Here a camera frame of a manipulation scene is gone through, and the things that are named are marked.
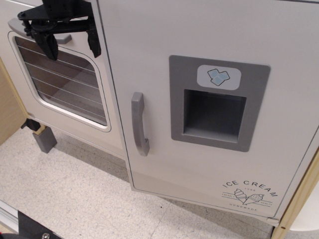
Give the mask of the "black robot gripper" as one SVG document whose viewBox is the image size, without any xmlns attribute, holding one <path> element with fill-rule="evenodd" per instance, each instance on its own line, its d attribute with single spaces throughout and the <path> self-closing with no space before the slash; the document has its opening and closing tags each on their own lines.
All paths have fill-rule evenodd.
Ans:
<svg viewBox="0 0 319 239">
<path fill-rule="evenodd" d="M 44 0 L 43 4 L 20 12 L 26 32 L 51 60 L 56 61 L 58 44 L 53 34 L 82 32 L 88 34 L 88 44 L 95 58 L 101 46 L 93 16 L 92 5 L 84 0 Z"/>
</svg>

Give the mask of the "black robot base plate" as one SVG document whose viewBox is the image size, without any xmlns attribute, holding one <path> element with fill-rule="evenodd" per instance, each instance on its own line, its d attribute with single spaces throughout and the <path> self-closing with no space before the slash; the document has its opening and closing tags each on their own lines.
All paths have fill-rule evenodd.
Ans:
<svg viewBox="0 0 319 239">
<path fill-rule="evenodd" d="M 62 239 L 26 214 L 18 211 L 18 234 L 2 233 L 1 239 Z"/>
</svg>

